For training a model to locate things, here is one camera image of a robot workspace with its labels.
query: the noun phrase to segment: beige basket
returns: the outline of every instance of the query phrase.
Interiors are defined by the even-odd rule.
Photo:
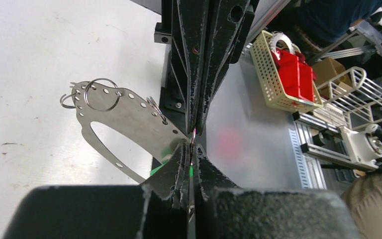
[[[314,102],[307,102],[293,96],[287,95],[283,90],[283,85],[278,74],[278,70],[273,61],[272,52],[268,42],[272,34],[262,31],[251,47],[251,56],[256,67],[257,76],[263,90],[266,104],[269,107],[277,108],[289,112],[306,113],[316,108],[323,107],[320,95],[314,85]]]

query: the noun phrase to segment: beige trousers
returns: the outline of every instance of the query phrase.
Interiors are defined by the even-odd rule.
[[[382,239],[382,174],[358,178],[342,194],[362,239]]]

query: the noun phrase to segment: red plastic part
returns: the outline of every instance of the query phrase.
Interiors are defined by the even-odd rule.
[[[313,70],[300,61],[297,55],[279,50],[278,72],[287,95],[314,102]]]

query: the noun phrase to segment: metal plate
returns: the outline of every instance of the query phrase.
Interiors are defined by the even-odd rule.
[[[72,100],[83,137],[103,157],[138,183],[143,182],[144,178],[107,149],[93,131],[91,122],[100,122],[123,134],[160,162],[166,155],[172,154],[180,142],[189,142],[172,122],[168,119],[164,121],[150,104],[129,89],[93,83],[87,94],[88,105],[84,95],[88,83],[73,83],[72,89]]]

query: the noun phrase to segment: cardboard box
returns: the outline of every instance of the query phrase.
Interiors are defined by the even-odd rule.
[[[332,78],[346,71],[345,67],[342,64],[340,64],[336,60],[329,57],[323,59],[320,62],[315,63],[312,66],[312,69],[314,70],[317,76],[317,80],[315,81],[316,86],[320,86],[321,84],[331,80]],[[338,79],[334,80],[333,82],[336,83],[341,88],[343,88],[343,89],[340,89],[340,88],[337,89],[337,91],[340,93],[343,93],[347,90],[352,89],[351,78],[348,75],[343,75],[339,77]],[[319,89],[318,92],[322,97],[326,99],[330,97],[330,92],[328,87]]]

